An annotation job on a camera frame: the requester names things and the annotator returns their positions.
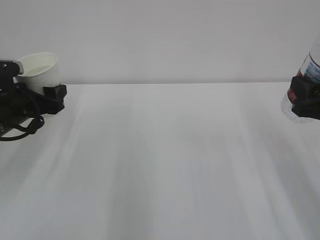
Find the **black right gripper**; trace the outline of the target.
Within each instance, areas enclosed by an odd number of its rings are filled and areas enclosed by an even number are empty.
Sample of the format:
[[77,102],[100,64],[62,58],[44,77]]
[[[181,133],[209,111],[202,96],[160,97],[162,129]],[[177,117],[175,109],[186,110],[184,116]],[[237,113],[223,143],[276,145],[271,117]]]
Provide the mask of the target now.
[[294,76],[289,87],[291,111],[298,117],[320,117],[320,84],[308,77]]

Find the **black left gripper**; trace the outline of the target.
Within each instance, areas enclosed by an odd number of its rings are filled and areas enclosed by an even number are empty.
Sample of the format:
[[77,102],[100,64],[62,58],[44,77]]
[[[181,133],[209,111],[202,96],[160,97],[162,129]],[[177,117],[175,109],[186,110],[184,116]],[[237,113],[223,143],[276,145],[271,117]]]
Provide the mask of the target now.
[[24,83],[0,89],[0,124],[18,125],[21,119],[33,118],[36,125],[44,125],[44,113],[56,115],[65,108],[66,85],[43,87],[43,93],[28,89]]

